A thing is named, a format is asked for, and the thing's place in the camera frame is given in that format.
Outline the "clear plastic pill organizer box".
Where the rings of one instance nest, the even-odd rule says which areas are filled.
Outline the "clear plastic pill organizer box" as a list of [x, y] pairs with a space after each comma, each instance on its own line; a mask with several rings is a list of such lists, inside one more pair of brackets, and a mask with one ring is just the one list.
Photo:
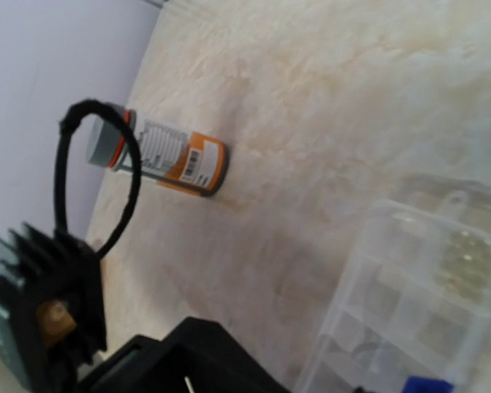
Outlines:
[[467, 192], [367, 213], [298, 392], [476, 392], [491, 336], [491, 233]]

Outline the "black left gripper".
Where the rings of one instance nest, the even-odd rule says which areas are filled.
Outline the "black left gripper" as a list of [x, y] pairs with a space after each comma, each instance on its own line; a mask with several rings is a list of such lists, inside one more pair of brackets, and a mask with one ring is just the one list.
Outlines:
[[136, 335], [77, 392], [286, 392], [214, 321], [185, 318], [163, 340]]

